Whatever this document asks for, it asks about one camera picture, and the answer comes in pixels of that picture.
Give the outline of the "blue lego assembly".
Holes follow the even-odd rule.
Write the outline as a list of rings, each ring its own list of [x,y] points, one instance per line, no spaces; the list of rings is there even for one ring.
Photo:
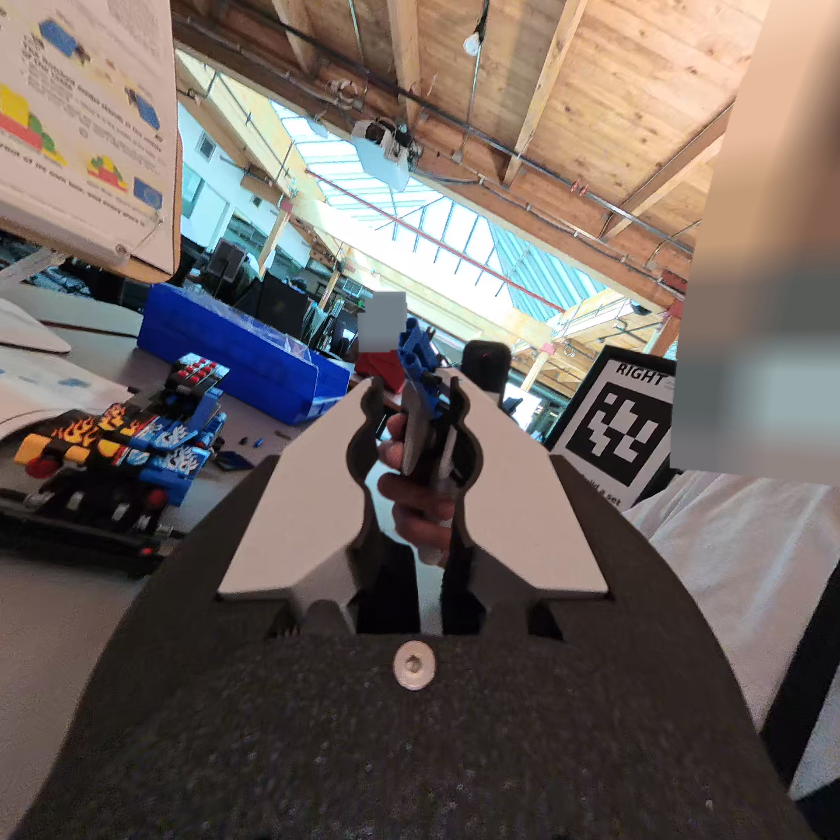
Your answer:
[[[433,336],[433,329],[425,329],[417,318],[408,318],[398,339],[397,357],[404,372],[403,411],[436,422],[449,415],[450,384],[457,371],[438,359]]]

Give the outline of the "white monitor stand base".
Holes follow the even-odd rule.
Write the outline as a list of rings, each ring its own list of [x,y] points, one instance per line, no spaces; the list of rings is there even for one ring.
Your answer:
[[[1,345],[34,352],[68,354],[67,341],[11,301],[1,300]]]

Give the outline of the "clear plastic bag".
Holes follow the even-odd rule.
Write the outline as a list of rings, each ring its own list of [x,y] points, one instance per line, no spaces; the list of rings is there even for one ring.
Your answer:
[[[259,294],[248,300],[256,303],[256,309]],[[184,292],[182,297],[178,322],[185,333],[198,338],[212,350],[221,350],[223,355],[231,357],[239,354],[248,359],[259,352],[284,351],[296,360],[312,360],[312,352],[302,337],[303,323],[299,331],[281,332],[257,320],[256,310],[251,314],[195,290]]]

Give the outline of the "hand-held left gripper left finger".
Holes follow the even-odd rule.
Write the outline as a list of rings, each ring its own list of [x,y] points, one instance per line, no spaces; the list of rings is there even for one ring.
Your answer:
[[[365,483],[382,410],[382,381],[364,380],[286,446],[217,588],[222,599],[288,601],[298,620],[330,602],[356,631],[359,595],[385,561]]]

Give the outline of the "lego instruction board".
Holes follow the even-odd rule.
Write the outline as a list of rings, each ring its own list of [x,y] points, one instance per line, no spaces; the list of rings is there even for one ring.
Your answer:
[[[150,284],[180,260],[167,1],[1,2],[2,231]]]

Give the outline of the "framed marker sign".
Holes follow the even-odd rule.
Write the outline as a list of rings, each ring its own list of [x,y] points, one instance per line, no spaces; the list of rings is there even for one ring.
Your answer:
[[[619,511],[664,489],[676,362],[611,345],[599,353],[544,446]]]

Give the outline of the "person's right hand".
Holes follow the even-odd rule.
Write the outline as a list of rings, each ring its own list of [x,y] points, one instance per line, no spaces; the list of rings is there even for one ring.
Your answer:
[[[385,428],[389,438],[379,443],[377,451],[387,471],[378,479],[377,489],[392,503],[397,535],[417,549],[423,563],[442,569],[448,560],[455,503],[402,473],[406,415],[390,416]]]

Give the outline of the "blue plastic bin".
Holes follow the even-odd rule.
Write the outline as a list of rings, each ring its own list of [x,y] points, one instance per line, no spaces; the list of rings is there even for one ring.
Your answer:
[[[184,290],[168,284],[152,286],[143,306],[138,347],[173,364],[193,354],[228,368],[224,392],[262,413],[295,426],[315,419],[344,398],[350,371],[311,350],[310,362],[284,351],[259,352],[254,358],[223,355],[179,323]]]

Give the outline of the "black office monitor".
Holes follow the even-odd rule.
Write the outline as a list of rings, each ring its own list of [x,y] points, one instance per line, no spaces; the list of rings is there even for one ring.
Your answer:
[[[299,331],[310,304],[306,292],[270,272],[261,285],[257,320],[284,333]]]

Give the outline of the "flame decorated lego truck model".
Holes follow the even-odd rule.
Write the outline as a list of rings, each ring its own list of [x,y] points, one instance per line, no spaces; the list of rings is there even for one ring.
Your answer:
[[[73,409],[23,437],[14,464],[38,482],[2,489],[2,536],[57,543],[152,573],[186,534],[161,522],[183,504],[224,443],[229,368],[198,353],[156,391],[134,390],[100,413]]]

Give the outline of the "white ceiling device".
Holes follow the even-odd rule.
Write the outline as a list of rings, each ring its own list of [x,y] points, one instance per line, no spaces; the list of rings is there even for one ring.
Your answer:
[[[353,126],[350,137],[367,175],[383,182],[394,193],[405,191],[422,147],[404,122],[360,120]]]

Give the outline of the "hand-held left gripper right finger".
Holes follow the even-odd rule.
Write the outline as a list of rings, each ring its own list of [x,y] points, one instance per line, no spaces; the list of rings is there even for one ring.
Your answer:
[[[456,501],[444,634],[498,623],[510,634],[562,635],[552,606],[610,592],[550,454],[462,372],[449,384],[449,418]]]

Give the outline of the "person's white shirt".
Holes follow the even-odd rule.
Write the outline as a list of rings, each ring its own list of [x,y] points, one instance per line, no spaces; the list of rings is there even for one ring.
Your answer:
[[[625,517],[699,606],[790,797],[838,820],[838,487],[689,471]]]

